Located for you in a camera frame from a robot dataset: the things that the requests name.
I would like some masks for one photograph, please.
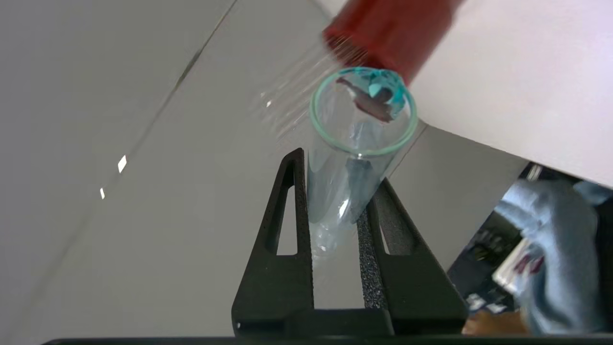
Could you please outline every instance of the clear plastic cup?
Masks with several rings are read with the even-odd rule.
[[[342,69],[313,93],[307,197],[314,265],[335,251],[417,126],[413,98],[395,72]]]

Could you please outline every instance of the red cylinder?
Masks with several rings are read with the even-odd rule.
[[[345,65],[391,69],[409,85],[462,1],[349,0],[323,36]]]

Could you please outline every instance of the light blue sleeve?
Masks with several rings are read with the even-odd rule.
[[[496,212],[531,245],[515,269],[517,301],[534,334],[606,331],[594,208],[565,181],[517,181]]]

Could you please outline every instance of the teal cup rim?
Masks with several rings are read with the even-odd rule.
[[[347,74],[347,73],[354,72],[354,71],[369,71],[369,70],[378,71],[379,69],[369,68],[369,67],[352,67],[352,68],[344,68],[336,73],[331,74],[330,76],[328,76],[328,78],[326,78],[321,83],[318,89],[315,90],[315,92],[313,93],[311,97],[311,104],[309,107],[311,123],[313,124],[313,127],[315,127],[315,130],[318,132],[319,136],[324,141],[326,141],[328,145],[331,145],[332,147],[336,149],[342,150],[352,155],[356,155],[358,157],[375,157],[375,156],[383,156],[383,155],[388,155],[390,153],[393,153],[399,150],[401,147],[403,147],[411,139],[411,137],[413,136],[413,133],[415,132],[415,128],[417,128],[417,108],[415,107],[415,101],[413,99],[413,96],[411,96],[411,93],[404,86],[402,78],[396,72],[390,71],[391,73],[394,73],[396,77],[399,79],[400,84],[402,85],[401,92],[404,94],[406,98],[406,102],[408,103],[409,110],[410,110],[410,114],[408,115],[409,125],[407,126],[406,131],[402,134],[399,140],[397,140],[395,143],[389,146],[386,146],[378,150],[357,150],[357,149],[353,149],[351,147],[348,147],[338,142],[336,139],[331,137],[324,130],[324,127],[319,122],[319,119],[317,118],[316,113],[317,113],[317,108],[319,105],[319,98],[321,96],[321,93],[325,89],[325,87],[328,86],[328,84],[332,83],[334,80],[337,80],[338,78],[340,78],[343,74]]]

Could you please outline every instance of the hand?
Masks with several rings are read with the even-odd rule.
[[[494,315],[487,311],[479,311],[466,320],[462,329],[464,335],[498,336],[498,335],[527,335],[528,329],[522,323],[517,312],[505,312]]]

